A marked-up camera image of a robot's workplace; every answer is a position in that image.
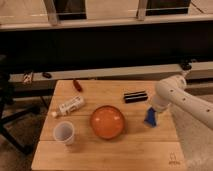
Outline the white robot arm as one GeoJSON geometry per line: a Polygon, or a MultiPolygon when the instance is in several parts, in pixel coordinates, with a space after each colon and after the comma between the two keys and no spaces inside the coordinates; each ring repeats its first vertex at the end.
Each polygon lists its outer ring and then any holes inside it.
{"type": "Polygon", "coordinates": [[[186,86],[182,75],[158,81],[155,84],[155,94],[151,98],[151,107],[162,113],[170,104],[174,104],[213,130],[213,103],[187,93],[186,86]]]}

